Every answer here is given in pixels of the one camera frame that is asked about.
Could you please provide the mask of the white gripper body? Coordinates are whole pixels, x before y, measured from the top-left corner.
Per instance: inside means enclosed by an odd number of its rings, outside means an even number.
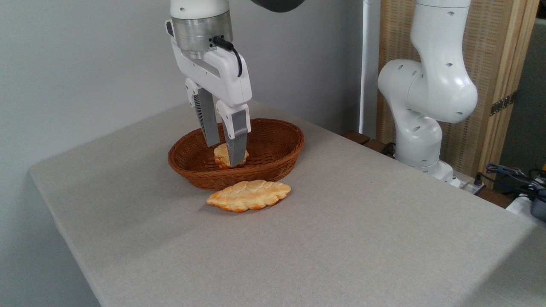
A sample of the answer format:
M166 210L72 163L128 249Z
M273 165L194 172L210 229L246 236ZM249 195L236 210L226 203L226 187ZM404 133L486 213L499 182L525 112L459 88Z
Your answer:
M239 65L236 55L222 48L207 51L197 62L186 57L170 39L172 50L181 73L206 89L230 107L247 103L252 98L251 82L243 56L240 56L242 74L238 75Z

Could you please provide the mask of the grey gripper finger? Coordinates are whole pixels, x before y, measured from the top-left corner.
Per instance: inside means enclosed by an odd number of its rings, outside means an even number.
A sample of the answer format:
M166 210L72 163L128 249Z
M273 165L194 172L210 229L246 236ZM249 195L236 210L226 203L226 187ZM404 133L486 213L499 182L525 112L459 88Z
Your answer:
M190 78L186 78L185 86L190 106L196 112L207 146L211 147L218 144L220 142L220 135L217 130L216 111L212 93Z
M243 163L247 148L247 134L251 132L248 105L230 107L221 100L216 103L217 113L222 119L230 166Z

